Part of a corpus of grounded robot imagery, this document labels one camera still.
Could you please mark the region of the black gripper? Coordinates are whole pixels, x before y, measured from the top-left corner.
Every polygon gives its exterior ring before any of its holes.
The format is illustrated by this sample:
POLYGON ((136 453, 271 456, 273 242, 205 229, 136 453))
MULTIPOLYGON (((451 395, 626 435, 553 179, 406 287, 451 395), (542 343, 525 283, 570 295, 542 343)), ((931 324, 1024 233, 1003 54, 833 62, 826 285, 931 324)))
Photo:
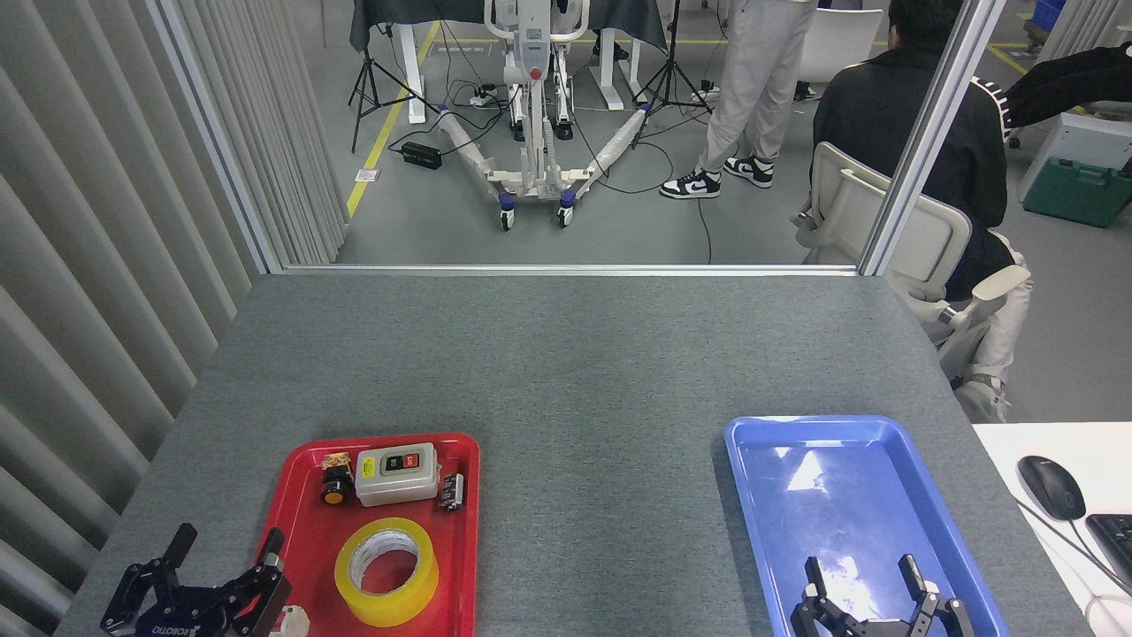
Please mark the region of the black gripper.
POLYGON ((197 532, 182 524, 165 553, 145 563, 130 563, 100 621, 108 634, 125 636, 238 636, 271 632, 288 603, 291 585, 283 575, 280 549, 286 536, 267 534, 257 563, 230 582, 229 596, 183 594, 177 578, 197 532))
POLYGON ((945 625, 946 636, 974 636, 968 606, 962 600, 945 599, 938 589, 931 589, 931 583, 921 577, 921 569, 914 554, 903 554, 900 559, 906 589, 916 603, 910 625, 906 621, 838 622, 824 609, 827 602, 826 586, 816 557, 808 557, 804 569, 808 584, 792 612, 795 636, 818 636, 818 625, 824 626, 831 636, 926 636, 935 619, 945 625))

